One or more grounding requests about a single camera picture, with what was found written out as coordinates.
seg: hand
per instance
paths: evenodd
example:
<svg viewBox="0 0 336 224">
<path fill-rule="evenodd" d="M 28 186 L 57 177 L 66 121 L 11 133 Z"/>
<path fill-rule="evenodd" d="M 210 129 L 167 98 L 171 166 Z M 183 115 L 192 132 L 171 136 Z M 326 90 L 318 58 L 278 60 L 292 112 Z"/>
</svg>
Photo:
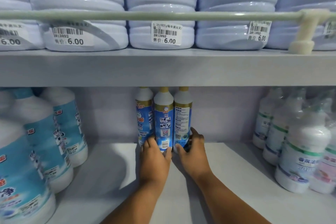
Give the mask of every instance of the hand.
<svg viewBox="0 0 336 224">
<path fill-rule="evenodd" d="M 186 152 L 183 147 L 179 144 L 176 144 L 178 154 L 182 165 L 188 175 L 198 183 L 198 180 L 204 176 L 212 174 L 212 171 L 209 166 L 207 154 L 205 153 L 204 147 L 204 136 L 198 134 L 198 132 L 191 128 L 192 136 L 191 149 L 189 152 Z"/>
<path fill-rule="evenodd" d="M 151 136 L 141 148 L 140 160 L 140 185 L 150 184 L 161 193 L 168 177 L 171 148 L 166 149 L 164 156 L 155 141 L 155 137 Z"/>
</svg>

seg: price tag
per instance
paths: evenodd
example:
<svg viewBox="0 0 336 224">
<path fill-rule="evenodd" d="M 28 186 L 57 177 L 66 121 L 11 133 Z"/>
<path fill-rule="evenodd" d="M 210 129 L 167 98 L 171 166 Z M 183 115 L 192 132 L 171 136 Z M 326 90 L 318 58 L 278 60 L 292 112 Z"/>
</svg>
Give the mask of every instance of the price tag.
<svg viewBox="0 0 336 224">
<path fill-rule="evenodd" d="M 85 31 L 89 26 L 87 22 L 67 22 L 66 26 L 51 24 L 49 31 L 55 44 L 93 46 L 93 35 Z"/>
<path fill-rule="evenodd" d="M 22 39 L 29 41 L 24 23 L 0 20 L 0 45 L 18 46 Z"/>
<path fill-rule="evenodd" d="M 251 21 L 247 32 L 247 39 L 267 43 L 271 25 L 271 21 Z"/>
<path fill-rule="evenodd" d="M 336 36 L 336 21 L 328 21 L 323 31 L 324 39 L 332 39 Z"/>
<path fill-rule="evenodd" d="M 182 25 L 169 21 L 152 21 L 150 36 L 152 43 L 157 44 L 182 44 Z"/>
</svg>

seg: bottle label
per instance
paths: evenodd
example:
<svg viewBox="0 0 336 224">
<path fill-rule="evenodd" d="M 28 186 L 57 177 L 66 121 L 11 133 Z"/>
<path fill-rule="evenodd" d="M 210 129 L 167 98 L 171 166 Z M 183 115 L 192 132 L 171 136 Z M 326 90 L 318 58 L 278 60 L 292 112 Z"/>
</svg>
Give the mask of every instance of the bottle label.
<svg viewBox="0 0 336 224">
<path fill-rule="evenodd" d="M 68 154 L 72 156 L 83 150 L 87 144 L 75 100 L 54 106 L 54 113 Z"/>
<path fill-rule="evenodd" d="M 2 220 L 24 222 L 49 200 L 51 191 L 26 136 L 0 149 L 0 170 Z"/>
<path fill-rule="evenodd" d="M 251 21 L 247 31 L 247 39 L 267 43 L 271 25 L 271 21 Z"/>
<path fill-rule="evenodd" d="M 155 104 L 155 139 L 160 150 L 164 152 L 173 144 L 173 111 L 174 104 Z"/>
<path fill-rule="evenodd" d="M 0 45 L 19 46 L 29 42 L 29 34 L 24 23 L 0 20 Z"/>
<path fill-rule="evenodd" d="M 152 43 L 157 44 L 182 44 L 183 26 L 169 21 L 152 21 L 150 37 Z"/>
<path fill-rule="evenodd" d="M 271 153 L 279 156 L 287 133 L 288 126 L 272 124 L 269 129 L 265 148 Z"/>
<path fill-rule="evenodd" d="M 271 116 L 265 115 L 261 112 L 258 113 L 254 134 L 259 139 L 266 141 L 272 119 L 273 117 Z"/>
<path fill-rule="evenodd" d="M 336 186 L 336 151 L 325 149 L 324 157 L 314 172 L 314 177 L 325 183 Z"/>
<path fill-rule="evenodd" d="M 70 167 L 70 159 L 53 115 L 25 124 L 24 128 L 27 130 L 29 144 L 40 158 L 44 176 L 48 180 L 54 180 L 64 174 Z"/>
<path fill-rule="evenodd" d="M 139 130 L 139 144 L 144 142 L 154 133 L 153 101 L 136 100 L 136 117 Z"/>
<path fill-rule="evenodd" d="M 93 46 L 93 35 L 88 32 L 90 23 L 66 22 L 63 25 L 51 24 L 49 31 L 55 44 L 72 46 Z"/>
<path fill-rule="evenodd" d="M 174 142 L 182 147 L 188 147 L 190 136 L 191 107 L 192 103 L 179 104 L 174 103 Z"/>
<path fill-rule="evenodd" d="M 322 156 L 323 152 L 302 150 L 286 140 L 278 167 L 291 180 L 304 184 L 309 182 Z"/>
<path fill-rule="evenodd" d="M 328 21 L 323 31 L 324 39 L 333 39 L 336 37 L 336 21 Z"/>
</svg>

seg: white shelf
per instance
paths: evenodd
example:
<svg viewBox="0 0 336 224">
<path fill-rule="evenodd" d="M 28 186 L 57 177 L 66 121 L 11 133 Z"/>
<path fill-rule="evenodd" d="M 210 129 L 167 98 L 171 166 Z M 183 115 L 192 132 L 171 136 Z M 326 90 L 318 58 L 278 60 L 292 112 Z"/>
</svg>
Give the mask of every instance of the white shelf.
<svg viewBox="0 0 336 224">
<path fill-rule="evenodd" d="M 0 86 L 336 85 L 336 52 L 0 52 Z"/>
<path fill-rule="evenodd" d="M 72 184 L 57 195 L 58 209 L 48 224 L 98 224 L 136 187 L 136 144 L 97 144 Z M 297 195 L 273 179 L 273 167 L 261 151 L 243 143 L 206 143 L 215 175 L 272 224 L 334 224 L 336 194 L 307 191 Z M 211 223 L 199 190 L 179 171 L 174 156 L 164 191 L 151 223 Z"/>
</svg>

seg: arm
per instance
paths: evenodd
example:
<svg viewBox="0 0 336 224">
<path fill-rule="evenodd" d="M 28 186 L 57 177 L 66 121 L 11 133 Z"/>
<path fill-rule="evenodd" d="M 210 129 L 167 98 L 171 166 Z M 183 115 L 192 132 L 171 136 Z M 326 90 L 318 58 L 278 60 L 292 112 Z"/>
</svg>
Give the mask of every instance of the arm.
<svg viewBox="0 0 336 224">
<path fill-rule="evenodd" d="M 171 149 L 164 157 L 154 137 L 150 137 L 141 148 L 139 188 L 101 224 L 148 224 L 166 183 L 170 160 Z"/>
<path fill-rule="evenodd" d="M 184 169 L 203 193 L 216 224 L 270 224 L 265 218 L 229 190 L 211 171 L 205 154 L 204 136 L 191 128 L 191 149 L 177 150 Z"/>
</svg>

